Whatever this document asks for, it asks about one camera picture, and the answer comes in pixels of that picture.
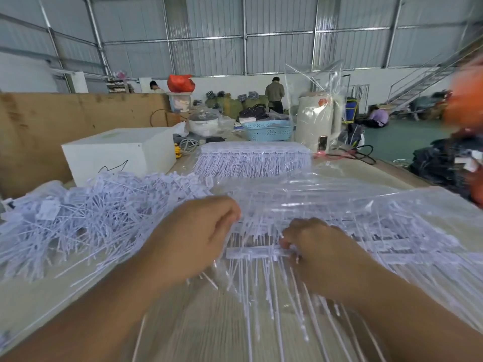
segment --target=white foam box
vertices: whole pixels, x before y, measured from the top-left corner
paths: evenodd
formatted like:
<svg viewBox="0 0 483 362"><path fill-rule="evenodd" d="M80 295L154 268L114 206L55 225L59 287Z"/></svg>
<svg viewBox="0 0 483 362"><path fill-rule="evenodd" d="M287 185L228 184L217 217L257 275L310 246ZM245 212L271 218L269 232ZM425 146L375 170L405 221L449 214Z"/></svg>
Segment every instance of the white foam box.
<svg viewBox="0 0 483 362"><path fill-rule="evenodd" d="M176 162L171 127L117 128L62 145L77 186L101 172L166 174Z"/></svg>

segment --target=shirt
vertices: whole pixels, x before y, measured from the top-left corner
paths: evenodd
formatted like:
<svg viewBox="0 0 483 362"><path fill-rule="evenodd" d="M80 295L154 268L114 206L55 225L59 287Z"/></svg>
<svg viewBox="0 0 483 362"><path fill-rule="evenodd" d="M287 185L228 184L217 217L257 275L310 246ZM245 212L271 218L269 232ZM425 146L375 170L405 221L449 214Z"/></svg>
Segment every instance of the shirt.
<svg viewBox="0 0 483 362"><path fill-rule="evenodd" d="M369 115L369 119L376 121L379 127L382 127L387 124L389 114L384 109L376 109Z"/></svg>
<svg viewBox="0 0 483 362"><path fill-rule="evenodd" d="M272 82L265 89L265 95L268 97L269 102L280 101L285 96L284 86L279 82Z"/></svg>

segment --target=blue plastic basket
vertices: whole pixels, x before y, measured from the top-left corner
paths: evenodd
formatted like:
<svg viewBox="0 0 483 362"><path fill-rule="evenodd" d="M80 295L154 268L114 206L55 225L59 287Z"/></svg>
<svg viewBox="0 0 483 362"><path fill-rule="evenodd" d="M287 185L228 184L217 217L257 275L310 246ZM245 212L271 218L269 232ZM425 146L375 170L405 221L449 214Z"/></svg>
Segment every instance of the blue plastic basket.
<svg viewBox="0 0 483 362"><path fill-rule="evenodd" d="M250 141L286 141L294 131L294 126L283 120L248 122L242 127Z"/></svg>

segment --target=woman sitting on floor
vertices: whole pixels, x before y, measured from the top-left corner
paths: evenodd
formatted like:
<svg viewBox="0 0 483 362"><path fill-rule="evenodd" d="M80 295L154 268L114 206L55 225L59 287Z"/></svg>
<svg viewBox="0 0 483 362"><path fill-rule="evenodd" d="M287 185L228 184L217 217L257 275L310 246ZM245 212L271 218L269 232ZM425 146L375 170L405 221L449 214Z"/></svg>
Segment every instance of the woman sitting on floor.
<svg viewBox="0 0 483 362"><path fill-rule="evenodd" d="M387 126L389 114L384 109L380 109L377 104L369 106L369 117L357 119L354 123L363 124L371 128L383 128Z"/></svg>

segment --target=black bag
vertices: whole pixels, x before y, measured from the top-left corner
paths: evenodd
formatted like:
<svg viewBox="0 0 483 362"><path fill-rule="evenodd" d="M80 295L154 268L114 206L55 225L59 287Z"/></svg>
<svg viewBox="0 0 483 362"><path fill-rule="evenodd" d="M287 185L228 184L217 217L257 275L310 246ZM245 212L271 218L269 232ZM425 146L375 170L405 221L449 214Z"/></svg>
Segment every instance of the black bag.
<svg viewBox="0 0 483 362"><path fill-rule="evenodd" d="M239 118L255 117L257 121L268 118L268 116L265 104L255 104L251 108L243 109L238 115Z"/></svg>

